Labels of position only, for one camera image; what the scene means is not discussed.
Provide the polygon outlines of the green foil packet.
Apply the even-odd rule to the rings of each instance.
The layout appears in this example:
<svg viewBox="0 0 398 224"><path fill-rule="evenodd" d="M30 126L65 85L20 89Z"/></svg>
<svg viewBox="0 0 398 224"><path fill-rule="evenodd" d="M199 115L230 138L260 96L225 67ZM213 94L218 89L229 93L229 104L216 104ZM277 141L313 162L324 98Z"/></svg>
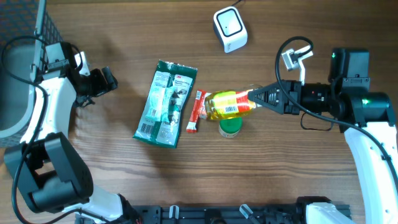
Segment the green foil packet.
<svg viewBox="0 0 398 224"><path fill-rule="evenodd" d="M197 77L197 68L160 60L134 139L176 148L181 118Z"/></svg>

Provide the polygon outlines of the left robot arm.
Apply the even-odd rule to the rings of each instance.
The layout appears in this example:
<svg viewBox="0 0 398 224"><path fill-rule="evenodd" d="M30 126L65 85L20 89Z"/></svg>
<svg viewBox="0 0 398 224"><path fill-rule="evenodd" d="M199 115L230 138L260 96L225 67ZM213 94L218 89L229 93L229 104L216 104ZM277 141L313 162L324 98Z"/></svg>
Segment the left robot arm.
<svg viewBox="0 0 398 224"><path fill-rule="evenodd" d="M34 213L57 214L55 223L73 213L77 222L139 223L140 214L120 194L93 183L88 166L68 140L71 108L93 104L113 91L118 81L108 67L81 74L84 60L68 42L46 44L48 58L42 78L29 82L37 94L32 119L21 142L6 149L4 162L13 177L12 208L21 223L17 195Z"/></svg>

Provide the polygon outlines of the red white snack packet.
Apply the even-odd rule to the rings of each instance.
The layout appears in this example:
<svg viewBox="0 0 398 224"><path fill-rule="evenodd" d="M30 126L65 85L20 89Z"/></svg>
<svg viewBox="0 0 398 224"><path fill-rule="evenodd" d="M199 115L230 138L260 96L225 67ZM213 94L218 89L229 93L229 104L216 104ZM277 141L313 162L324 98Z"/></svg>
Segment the red white snack packet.
<svg viewBox="0 0 398 224"><path fill-rule="evenodd" d="M205 90L197 91L197 94L195 97L195 102L194 102L193 109L192 109L192 113L190 115L190 119L187 124L187 132L188 133L196 133L197 132L197 122L199 120L198 109L200 107L201 101L206 98L207 93L208 92Z"/></svg>

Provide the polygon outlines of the red tissue pack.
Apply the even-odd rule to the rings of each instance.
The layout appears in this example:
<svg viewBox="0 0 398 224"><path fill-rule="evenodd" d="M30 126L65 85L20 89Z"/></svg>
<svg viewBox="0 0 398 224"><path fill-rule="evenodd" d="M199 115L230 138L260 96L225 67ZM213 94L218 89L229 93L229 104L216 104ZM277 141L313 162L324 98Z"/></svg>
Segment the red tissue pack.
<svg viewBox="0 0 398 224"><path fill-rule="evenodd" d="M207 112L206 112L206 106L205 106L205 99L203 99L200 103L200 107L198 109L198 115L199 118L201 119L207 119Z"/></svg>

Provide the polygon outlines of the yellow oil bottle silver cap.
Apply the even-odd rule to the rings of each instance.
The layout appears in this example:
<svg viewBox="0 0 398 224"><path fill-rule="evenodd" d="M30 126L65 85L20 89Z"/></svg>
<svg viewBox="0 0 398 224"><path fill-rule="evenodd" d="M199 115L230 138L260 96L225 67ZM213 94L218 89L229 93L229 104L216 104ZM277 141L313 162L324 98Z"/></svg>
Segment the yellow oil bottle silver cap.
<svg viewBox="0 0 398 224"><path fill-rule="evenodd" d="M249 115L259 105L248 100L248 92L260 87L252 84L239 89L211 93L205 98L207 120L232 119Z"/></svg>

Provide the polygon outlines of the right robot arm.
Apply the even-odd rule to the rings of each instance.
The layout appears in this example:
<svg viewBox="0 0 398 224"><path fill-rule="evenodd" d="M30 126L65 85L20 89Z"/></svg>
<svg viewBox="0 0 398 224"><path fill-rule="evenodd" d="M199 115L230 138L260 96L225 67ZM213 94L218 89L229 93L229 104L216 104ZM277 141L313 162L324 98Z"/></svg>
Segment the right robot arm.
<svg viewBox="0 0 398 224"><path fill-rule="evenodd" d="M354 157L367 223L397 223L397 128L387 94L371 92L369 51L334 48L328 83L283 80L251 90L249 100L279 114L329 113Z"/></svg>

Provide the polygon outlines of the green lid jar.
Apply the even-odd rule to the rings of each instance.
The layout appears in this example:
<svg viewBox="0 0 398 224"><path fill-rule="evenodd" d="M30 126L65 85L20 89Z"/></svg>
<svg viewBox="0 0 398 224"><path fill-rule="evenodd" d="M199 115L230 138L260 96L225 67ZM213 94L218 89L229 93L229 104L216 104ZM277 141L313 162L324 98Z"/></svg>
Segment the green lid jar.
<svg viewBox="0 0 398 224"><path fill-rule="evenodd" d="M242 118L223 119L219 122L219 132L225 138L234 138L242 126Z"/></svg>

